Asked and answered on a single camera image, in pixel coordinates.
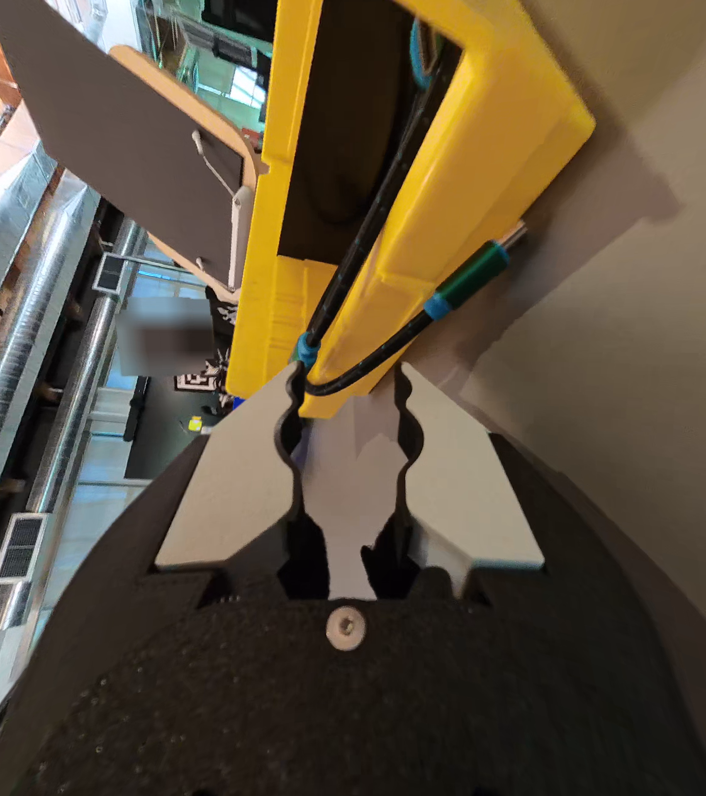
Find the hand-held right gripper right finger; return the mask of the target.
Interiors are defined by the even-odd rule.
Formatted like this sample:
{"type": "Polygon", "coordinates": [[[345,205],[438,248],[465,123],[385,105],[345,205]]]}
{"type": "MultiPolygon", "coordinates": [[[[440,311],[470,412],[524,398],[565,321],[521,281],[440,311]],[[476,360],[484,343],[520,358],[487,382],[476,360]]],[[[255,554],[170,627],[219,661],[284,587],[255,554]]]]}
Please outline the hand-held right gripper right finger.
{"type": "Polygon", "coordinates": [[[541,572],[543,553],[492,436],[409,364],[394,374],[394,511],[361,557],[379,599],[403,599],[422,570],[447,573],[454,596],[473,571],[541,572]]]}

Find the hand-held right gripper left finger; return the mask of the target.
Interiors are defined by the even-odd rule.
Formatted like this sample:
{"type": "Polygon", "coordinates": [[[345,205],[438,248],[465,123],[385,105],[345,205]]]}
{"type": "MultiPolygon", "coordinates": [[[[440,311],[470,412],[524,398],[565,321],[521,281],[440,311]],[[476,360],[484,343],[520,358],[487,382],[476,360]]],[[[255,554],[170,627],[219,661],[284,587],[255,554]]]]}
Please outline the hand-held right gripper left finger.
{"type": "Polygon", "coordinates": [[[289,599],[326,600],[328,552],[293,458],[305,366],[292,362],[208,434],[157,552],[161,571],[219,572],[231,591],[272,576],[289,599]]]}

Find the yellow plastic bin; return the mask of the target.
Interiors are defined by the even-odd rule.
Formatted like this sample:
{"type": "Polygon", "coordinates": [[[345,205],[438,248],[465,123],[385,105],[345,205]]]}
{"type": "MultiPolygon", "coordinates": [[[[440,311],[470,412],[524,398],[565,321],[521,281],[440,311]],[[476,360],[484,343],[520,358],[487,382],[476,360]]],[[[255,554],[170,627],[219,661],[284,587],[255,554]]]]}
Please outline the yellow plastic bin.
{"type": "MultiPolygon", "coordinates": [[[[519,2],[396,2],[452,45],[454,69],[421,129],[384,226],[309,378],[375,352],[458,266],[504,238],[595,121],[519,2]]],[[[323,2],[278,2],[262,159],[226,387],[249,399],[287,364],[337,266],[278,254],[323,2]]]]}

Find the black bin divider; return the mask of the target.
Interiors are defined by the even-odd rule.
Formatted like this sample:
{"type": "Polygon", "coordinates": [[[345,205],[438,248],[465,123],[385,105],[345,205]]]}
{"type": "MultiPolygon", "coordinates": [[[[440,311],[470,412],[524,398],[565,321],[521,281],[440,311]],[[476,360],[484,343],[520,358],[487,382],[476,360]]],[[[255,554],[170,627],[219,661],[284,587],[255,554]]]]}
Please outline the black bin divider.
{"type": "Polygon", "coordinates": [[[416,95],[412,16],[323,2],[278,254],[337,266],[383,183],[416,95]]]}

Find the grey desk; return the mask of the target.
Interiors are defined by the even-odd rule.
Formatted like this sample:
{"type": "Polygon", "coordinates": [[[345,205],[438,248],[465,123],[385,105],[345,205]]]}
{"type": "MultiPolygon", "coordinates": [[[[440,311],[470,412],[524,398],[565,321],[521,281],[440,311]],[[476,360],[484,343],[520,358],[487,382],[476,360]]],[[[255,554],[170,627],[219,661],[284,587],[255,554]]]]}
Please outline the grey desk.
{"type": "Polygon", "coordinates": [[[508,271],[407,359],[706,619],[706,1],[524,4],[596,127],[508,271]]]}

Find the ceiling air vent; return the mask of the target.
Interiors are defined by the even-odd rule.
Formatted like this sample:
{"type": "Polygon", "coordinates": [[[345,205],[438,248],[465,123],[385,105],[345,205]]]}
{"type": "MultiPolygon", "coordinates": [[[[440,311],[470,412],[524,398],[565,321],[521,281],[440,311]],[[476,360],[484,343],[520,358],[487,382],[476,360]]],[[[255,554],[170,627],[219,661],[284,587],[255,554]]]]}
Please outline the ceiling air vent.
{"type": "Polygon", "coordinates": [[[49,512],[11,514],[0,547],[0,587],[31,581],[49,517],[49,512]]]}
{"type": "Polygon", "coordinates": [[[103,252],[97,267],[92,288],[94,291],[119,296],[127,260],[113,252],[103,252]]]}

